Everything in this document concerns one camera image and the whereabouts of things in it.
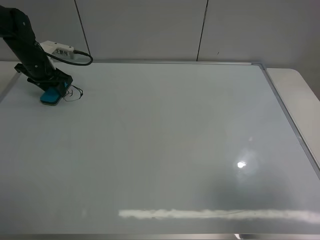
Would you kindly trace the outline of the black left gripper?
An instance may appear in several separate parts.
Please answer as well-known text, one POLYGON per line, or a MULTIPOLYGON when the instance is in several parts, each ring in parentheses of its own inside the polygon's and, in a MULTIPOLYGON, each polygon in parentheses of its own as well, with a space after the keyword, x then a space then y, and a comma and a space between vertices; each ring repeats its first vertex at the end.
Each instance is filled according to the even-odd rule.
POLYGON ((56 68, 51 66, 45 66, 44 68, 35 65, 24 66, 22 63, 18 63, 14 69, 18 73, 22 73, 28 77, 27 81, 37 85, 49 95, 57 95, 63 97, 69 85, 72 84, 73 78, 56 68))

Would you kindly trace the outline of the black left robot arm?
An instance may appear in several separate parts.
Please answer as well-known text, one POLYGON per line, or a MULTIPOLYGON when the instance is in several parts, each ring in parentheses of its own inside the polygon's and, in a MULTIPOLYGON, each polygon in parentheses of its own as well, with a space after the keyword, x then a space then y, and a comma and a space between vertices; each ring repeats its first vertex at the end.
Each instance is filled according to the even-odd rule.
POLYGON ((0 7, 0 37, 19 59, 17 72, 28 81, 48 87, 65 88, 72 84, 72 77, 55 68, 49 56, 36 41, 29 17, 17 8, 0 7))

